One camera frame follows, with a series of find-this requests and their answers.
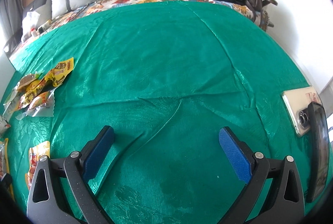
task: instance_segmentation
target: gray curtain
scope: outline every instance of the gray curtain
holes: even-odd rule
[[[21,0],[0,0],[0,26],[2,27],[9,54],[15,49],[22,37]]]

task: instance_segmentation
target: plastic bag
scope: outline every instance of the plastic bag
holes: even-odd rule
[[[9,173],[9,165],[8,165],[8,156],[7,156],[7,144],[8,138],[4,141],[0,141],[0,178],[4,176],[5,173]],[[9,192],[14,199],[13,187],[12,185],[9,186]]]
[[[36,28],[39,16],[36,11],[27,12],[27,16],[22,20],[23,36],[29,34],[32,28]]]
[[[47,155],[48,157],[50,157],[50,142],[48,140],[29,149],[30,168],[28,173],[25,174],[25,182],[27,183],[27,187],[29,190],[37,167],[37,163],[42,155]]]
[[[26,116],[53,117],[54,91],[56,88],[51,91],[41,93],[35,97],[34,100],[31,101],[28,110],[20,115],[17,115],[16,119],[20,121]]]

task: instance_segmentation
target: white wall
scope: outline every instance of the white wall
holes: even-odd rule
[[[0,101],[15,73],[15,68],[3,51],[0,51]]]
[[[332,1],[277,1],[267,9],[275,25],[267,32],[320,93],[333,77]]]

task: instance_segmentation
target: yellow snack package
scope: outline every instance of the yellow snack package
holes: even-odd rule
[[[48,157],[50,157],[50,142],[48,140],[29,149],[30,168],[28,173],[25,174],[25,182],[29,190],[31,187],[32,178],[34,177],[34,173],[37,167],[37,163],[42,155],[47,155]]]
[[[40,82],[40,80],[34,80],[31,82],[30,85],[26,88],[26,92],[33,90]]]
[[[5,173],[10,174],[7,156],[7,145],[8,138],[5,138],[5,141],[0,141],[0,179]],[[11,184],[9,186],[9,192],[14,199],[13,186]]]
[[[46,104],[47,99],[49,98],[50,94],[51,94],[51,92],[47,91],[47,92],[41,93],[40,95],[35,97],[34,100],[32,100],[32,102],[29,105],[29,110],[35,109],[37,107],[40,107],[40,106]]]
[[[61,85],[66,78],[66,76],[74,69],[74,58],[70,58],[66,61],[60,62],[51,69],[45,76],[42,78],[40,83],[35,87],[27,90],[24,95],[21,96],[20,101],[17,106],[14,108],[13,112],[19,110],[21,108],[27,107],[31,101],[42,93],[42,90],[46,85],[50,85],[51,88],[47,88],[50,90],[52,88],[56,88]]]
[[[11,93],[7,96],[4,106],[5,108],[7,105],[10,104],[10,102],[19,94],[19,93],[24,93],[26,91],[26,87],[31,84],[32,82],[37,82],[39,83],[40,80],[36,80],[40,77],[41,73],[35,72],[34,74],[29,74],[24,76],[23,78],[20,79],[20,81],[16,84],[16,86],[12,89]]]

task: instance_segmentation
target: green bedsheet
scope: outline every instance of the green bedsheet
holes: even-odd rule
[[[156,2],[73,21],[14,56],[17,72],[5,96],[23,75],[46,73],[70,57],[75,67],[55,91],[54,118],[13,116],[6,134],[23,210],[28,149],[49,140],[51,158],[66,157],[104,125],[116,141],[89,185],[116,223],[216,223],[244,186],[219,145],[224,126],[267,157],[292,155],[307,190],[309,135],[295,135],[281,94],[308,84],[285,52],[234,10]]]

